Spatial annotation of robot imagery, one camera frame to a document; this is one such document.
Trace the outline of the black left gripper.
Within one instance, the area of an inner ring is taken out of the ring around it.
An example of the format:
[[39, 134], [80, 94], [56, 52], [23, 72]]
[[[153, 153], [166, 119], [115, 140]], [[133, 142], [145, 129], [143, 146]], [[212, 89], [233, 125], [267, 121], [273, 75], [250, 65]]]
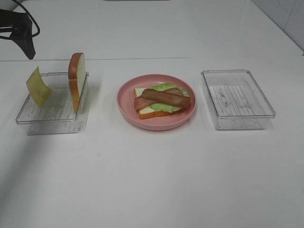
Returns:
[[36, 54], [32, 38], [32, 20], [27, 13], [0, 10], [0, 38], [12, 39], [32, 60]]

